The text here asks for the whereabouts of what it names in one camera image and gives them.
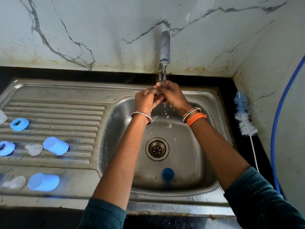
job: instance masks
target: gray pipe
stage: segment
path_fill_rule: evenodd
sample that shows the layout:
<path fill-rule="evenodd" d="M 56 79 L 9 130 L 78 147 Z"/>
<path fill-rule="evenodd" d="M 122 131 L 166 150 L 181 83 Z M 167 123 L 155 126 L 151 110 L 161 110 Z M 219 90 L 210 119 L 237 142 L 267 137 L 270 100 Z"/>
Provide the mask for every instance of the gray pipe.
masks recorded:
<path fill-rule="evenodd" d="M 170 64 L 170 33 L 163 31 L 161 34 L 160 63 Z"/>

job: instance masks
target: sink drain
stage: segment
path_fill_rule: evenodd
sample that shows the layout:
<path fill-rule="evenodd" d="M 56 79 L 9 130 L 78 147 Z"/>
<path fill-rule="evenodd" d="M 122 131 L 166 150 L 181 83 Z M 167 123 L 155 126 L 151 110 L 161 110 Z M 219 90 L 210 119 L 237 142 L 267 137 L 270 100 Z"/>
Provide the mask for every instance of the sink drain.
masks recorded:
<path fill-rule="evenodd" d="M 150 139 L 146 144 L 146 154 L 154 161 L 164 160 L 170 152 L 166 140 L 160 137 Z"/>

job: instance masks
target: black countertop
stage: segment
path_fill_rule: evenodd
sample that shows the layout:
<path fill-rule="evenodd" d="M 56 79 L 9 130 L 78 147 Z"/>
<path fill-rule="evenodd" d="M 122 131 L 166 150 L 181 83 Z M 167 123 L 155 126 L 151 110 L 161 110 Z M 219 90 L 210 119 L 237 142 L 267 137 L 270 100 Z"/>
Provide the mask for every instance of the black countertop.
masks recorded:
<path fill-rule="evenodd" d="M 157 75 L 0 67 L 0 93 L 13 79 L 18 78 L 154 85 Z M 167 75 L 167 79 L 184 87 L 218 88 L 220 99 L 227 113 L 227 122 L 234 147 L 251 166 L 255 167 L 250 138 L 241 135 L 238 122 L 234 118 L 236 112 L 234 97 L 237 92 L 234 82 L 230 78 L 184 75 Z M 262 144 L 258 136 L 253 136 L 252 139 L 260 173 L 274 186 L 271 165 Z M 0 208 L 0 222 L 2 228 L 76 228 L 82 214 L 82 210 L 61 208 Z M 197 226 L 206 228 L 204 225 L 207 224 L 207 219 L 198 217 L 137 215 L 128 216 L 124 227 L 132 227 L 135 220 L 142 224 L 141 228 L 180 228 L 182 226 L 184 226 L 182 228 L 197 228 Z"/>

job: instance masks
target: blue pipe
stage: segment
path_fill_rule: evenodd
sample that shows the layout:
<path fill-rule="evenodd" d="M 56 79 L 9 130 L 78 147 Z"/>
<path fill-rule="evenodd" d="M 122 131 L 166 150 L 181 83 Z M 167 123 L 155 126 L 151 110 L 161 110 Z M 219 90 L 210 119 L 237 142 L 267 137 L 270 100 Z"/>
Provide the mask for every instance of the blue pipe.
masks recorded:
<path fill-rule="evenodd" d="M 270 143 L 270 158 L 271 158 L 271 166 L 272 166 L 272 173 L 273 173 L 273 180 L 274 180 L 274 185 L 275 185 L 275 189 L 276 191 L 281 194 L 280 192 L 280 186 L 278 183 L 278 176 L 276 173 L 276 166 L 275 166 L 275 134 L 276 134 L 276 127 L 278 125 L 278 118 L 280 116 L 282 107 L 283 107 L 283 103 L 284 100 L 287 96 L 287 93 L 293 83 L 293 81 L 295 80 L 297 74 L 299 73 L 300 69 L 302 68 L 303 64 L 305 63 L 305 55 L 302 58 L 302 60 L 300 61 L 299 65 L 296 67 L 294 73 L 292 74 L 283 94 L 282 97 L 280 99 L 280 102 L 278 104 L 278 108 L 276 109 L 276 113 L 274 116 L 274 120 L 273 120 L 273 126 L 272 126 L 272 132 L 271 132 L 271 143 Z"/>

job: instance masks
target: sink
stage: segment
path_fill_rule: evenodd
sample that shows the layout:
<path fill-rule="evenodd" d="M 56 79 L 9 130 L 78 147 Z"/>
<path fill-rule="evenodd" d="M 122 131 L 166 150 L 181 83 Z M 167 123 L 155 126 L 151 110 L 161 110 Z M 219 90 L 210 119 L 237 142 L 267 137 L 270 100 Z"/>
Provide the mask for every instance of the sink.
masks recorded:
<path fill-rule="evenodd" d="M 135 109 L 134 96 L 147 85 L 14 80 L 0 95 L 0 109 L 8 120 L 0 125 L 0 141 L 16 147 L 0 157 L 0 206 L 65 207 L 84 209 L 120 142 Z M 181 88 L 188 101 L 208 115 L 209 123 L 230 143 L 218 91 Z M 16 118 L 27 118 L 20 132 L 10 128 Z M 154 122 L 144 132 L 127 214 L 234 216 L 215 174 L 190 128 L 169 104 L 152 111 Z M 30 156 L 28 143 L 55 136 L 69 144 L 62 156 L 46 151 Z M 174 179 L 163 181 L 171 168 Z M 17 176 L 28 181 L 35 173 L 60 177 L 47 194 L 2 188 Z"/>
<path fill-rule="evenodd" d="M 190 102 L 209 115 L 202 103 L 194 100 Z M 130 116 L 134 109 L 134 98 L 125 98 L 116 104 L 112 118 L 108 121 L 102 147 L 102 154 L 106 154 L 107 158 L 101 164 L 106 165 L 110 161 L 131 121 Z M 211 165 L 190 127 L 181 122 L 177 111 L 170 104 L 159 104 L 151 115 L 154 122 L 148 125 L 144 132 L 132 191 L 173 196 L 207 192 L 217 188 Z M 162 171 L 165 168 L 171 168 L 175 173 L 173 181 L 169 183 L 162 179 Z"/>

